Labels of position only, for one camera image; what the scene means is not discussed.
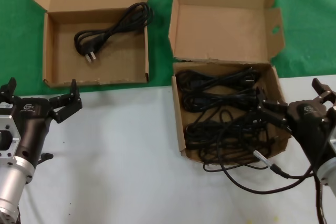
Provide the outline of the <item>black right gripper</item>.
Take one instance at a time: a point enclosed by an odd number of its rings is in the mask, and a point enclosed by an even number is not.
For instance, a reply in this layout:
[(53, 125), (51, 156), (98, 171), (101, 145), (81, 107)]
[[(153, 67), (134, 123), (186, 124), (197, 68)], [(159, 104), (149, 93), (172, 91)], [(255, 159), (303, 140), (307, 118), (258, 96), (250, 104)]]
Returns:
[(263, 88), (256, 88), (257, 111), (260, 118), (282, 130), (290, 132), (303, 149), (313, 168), (319, 168), (335, 157), (331, 147), (324, 147), (330, 135), (333, 121), (327, 118), (324, 105), (331, 102), (335, 106), (335, 92), (321, 83), (312, 80), (312, 87), (318, 94), (313, 100), (285, 102), (267, 100)]

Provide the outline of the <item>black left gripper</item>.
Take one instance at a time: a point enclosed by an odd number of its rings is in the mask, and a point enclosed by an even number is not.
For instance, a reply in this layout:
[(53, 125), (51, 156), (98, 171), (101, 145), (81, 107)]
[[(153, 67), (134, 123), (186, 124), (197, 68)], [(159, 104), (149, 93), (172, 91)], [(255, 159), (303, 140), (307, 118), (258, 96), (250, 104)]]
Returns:
[(15, 155), (36, 167), (44, 141), (49, 132), (51, 120), (61, 123), (82, 109), (82, 100), (75, 79), (72, 79), (70, 91), (57, 97), (20, 98), (14, 95), (16, 79), (1, 86), (1, 102), (14, 105), (14, 121), (20, 135)]

